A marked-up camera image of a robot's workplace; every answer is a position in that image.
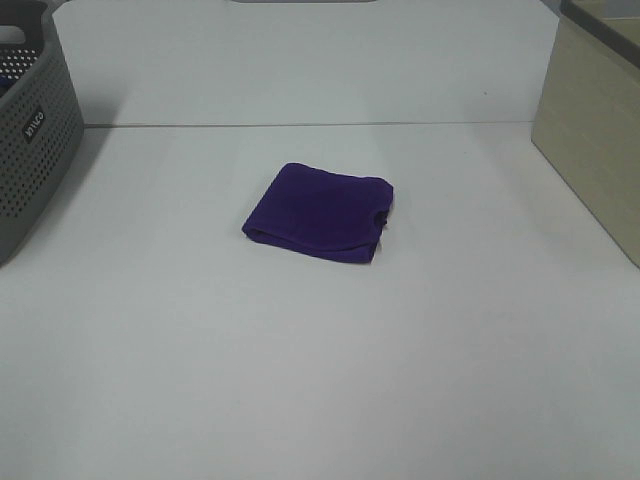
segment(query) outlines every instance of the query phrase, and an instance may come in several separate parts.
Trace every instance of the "beige box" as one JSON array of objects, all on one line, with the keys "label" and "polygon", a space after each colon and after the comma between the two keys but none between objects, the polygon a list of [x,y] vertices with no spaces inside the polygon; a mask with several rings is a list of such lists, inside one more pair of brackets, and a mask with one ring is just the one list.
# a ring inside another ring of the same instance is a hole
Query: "beige box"
[{"label": "beige box", "polygon": [[[633,52],[640,18],[602,26]],[[533,142],[640,266],[640,69],[627,58],[561,18]]]}]

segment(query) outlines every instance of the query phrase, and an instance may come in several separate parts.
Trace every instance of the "folded purple towel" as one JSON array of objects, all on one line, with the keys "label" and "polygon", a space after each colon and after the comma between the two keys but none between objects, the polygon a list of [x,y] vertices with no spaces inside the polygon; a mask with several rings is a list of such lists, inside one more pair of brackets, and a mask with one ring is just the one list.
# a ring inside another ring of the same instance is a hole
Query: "folded purple towel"
[{"label": "folded purple towel", "polygon": [[369,263],[393,187],[381,178],[285,165],[242,227],[258,243],[345,263]]},{"label": "folded purple towel", "polygon": [[16,83],[15,80],[0,75],[0,97],[7,93],[7,90],[9,90],[14,83]]}]

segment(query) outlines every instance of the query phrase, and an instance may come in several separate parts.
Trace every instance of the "gray plastic basket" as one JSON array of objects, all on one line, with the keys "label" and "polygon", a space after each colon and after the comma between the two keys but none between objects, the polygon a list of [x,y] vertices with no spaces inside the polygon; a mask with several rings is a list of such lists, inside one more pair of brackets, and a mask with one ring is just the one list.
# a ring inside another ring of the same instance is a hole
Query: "gray plastic basket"
[{"label": "gray plastic basket", "polygon": [[59,0],[0,0],[0,25],[25,42],[0,43],[0,265],[18,249],[64,177],[82,139],[78,99],[53,23]]}]

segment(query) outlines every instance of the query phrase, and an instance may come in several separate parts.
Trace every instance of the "basket handle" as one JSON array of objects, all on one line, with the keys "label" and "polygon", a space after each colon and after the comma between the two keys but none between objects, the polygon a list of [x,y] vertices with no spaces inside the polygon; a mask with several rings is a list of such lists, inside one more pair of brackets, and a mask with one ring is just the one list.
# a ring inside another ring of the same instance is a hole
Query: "basket handle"
[{"label": "basket handle", "polygon": [[63,3],[70,2],[71,0],[45,0],[49,4],[51,13],[59,9]]},{"label": "basket handle", "polygon": [[4,43],[3,47],[27,48],[38,52],[44,47],[42,31],[42,15],[49,8],[47,3],[7,0],[0,1],[0,24],[8,27],[18,27],[24,33],[24,43]]}]

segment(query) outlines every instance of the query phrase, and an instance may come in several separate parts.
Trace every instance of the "purple cloth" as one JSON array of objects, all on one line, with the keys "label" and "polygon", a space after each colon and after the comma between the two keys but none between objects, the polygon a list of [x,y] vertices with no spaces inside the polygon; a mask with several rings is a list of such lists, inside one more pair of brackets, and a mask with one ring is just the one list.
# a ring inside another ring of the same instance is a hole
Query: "purple cloth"
[{"label": "purple cloth", "polygon": [[255,242],[345,263],[369,263],[393,187],[381,178],[285,165],[242,227]]},{"label": "purple cloth", "polygon": [[13,79],[11,79],[9,77],[4,77],[4,76],[0,75],[0,87],[4,87],[4,88],[8,89],[14,83],[16,83],[15,80],[13,80]]}]

